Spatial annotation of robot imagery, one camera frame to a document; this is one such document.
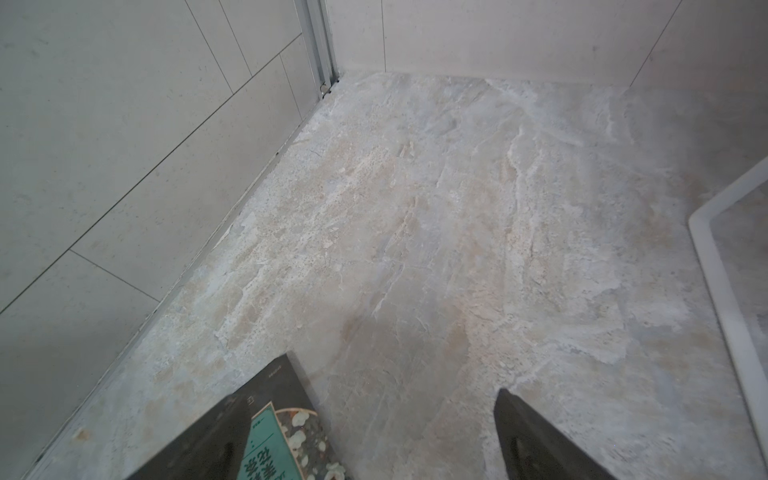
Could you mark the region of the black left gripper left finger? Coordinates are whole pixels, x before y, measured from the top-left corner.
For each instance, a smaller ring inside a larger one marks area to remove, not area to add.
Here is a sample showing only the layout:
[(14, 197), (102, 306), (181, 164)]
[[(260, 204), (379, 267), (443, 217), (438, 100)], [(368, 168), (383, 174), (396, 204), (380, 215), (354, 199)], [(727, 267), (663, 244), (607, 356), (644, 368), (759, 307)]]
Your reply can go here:
[(235, 479), (250, 428), (247, 400), (222, 399), (153, 458), (132, 479)]

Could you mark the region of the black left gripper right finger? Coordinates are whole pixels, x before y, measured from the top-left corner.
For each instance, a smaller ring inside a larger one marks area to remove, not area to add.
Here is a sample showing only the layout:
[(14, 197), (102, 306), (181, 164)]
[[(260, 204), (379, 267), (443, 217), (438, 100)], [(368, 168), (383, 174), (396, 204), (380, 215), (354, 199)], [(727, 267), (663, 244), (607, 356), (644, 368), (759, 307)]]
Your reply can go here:
[(509, 390), (498, 391), (493, 413), (510, 479), (615, 479), (607, 469)]

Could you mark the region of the green label floral tea bag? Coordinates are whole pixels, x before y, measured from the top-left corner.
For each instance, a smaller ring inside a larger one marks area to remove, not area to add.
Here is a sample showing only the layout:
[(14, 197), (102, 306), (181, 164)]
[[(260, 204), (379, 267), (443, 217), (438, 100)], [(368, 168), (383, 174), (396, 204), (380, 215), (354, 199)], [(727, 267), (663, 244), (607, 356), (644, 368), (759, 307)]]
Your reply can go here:
[(351, 479), (291, 358), (273, 359), (233, 394), (245, 401), (236, 479)]

